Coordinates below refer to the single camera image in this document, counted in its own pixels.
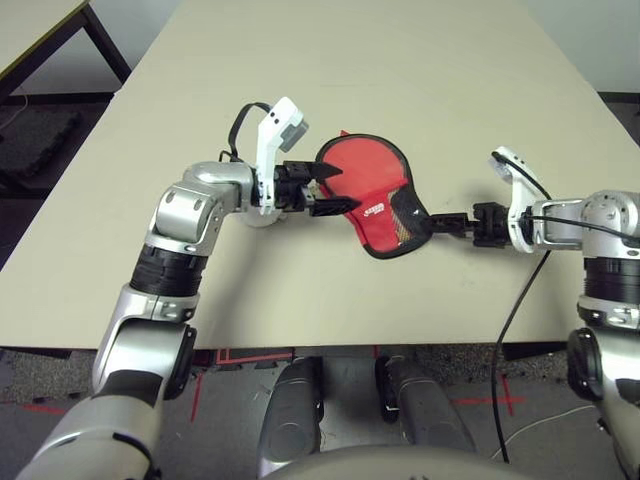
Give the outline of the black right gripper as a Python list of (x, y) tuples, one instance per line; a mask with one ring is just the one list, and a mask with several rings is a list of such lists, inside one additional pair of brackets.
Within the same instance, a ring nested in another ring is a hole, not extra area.
[(473, 205), (474, 223), (466, 213), (435, 214), (430, 217), (432, 231), (452, 236), (473, 233), (476, 247), (504, 248), (511, 244), (508, 227), (509, 209), (496, 202)]

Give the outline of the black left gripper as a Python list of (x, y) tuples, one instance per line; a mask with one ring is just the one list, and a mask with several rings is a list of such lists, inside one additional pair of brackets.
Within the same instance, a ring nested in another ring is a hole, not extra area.
[(357, 199), (339, 196), (315, 199), (309, 190), (312, 181), (325, 181), (343, 171), (325, 162), (284, 161), (274, 171), (275, 206), (284, 213), (303, 212), (312, 217), (344, 215), (359, 206)]

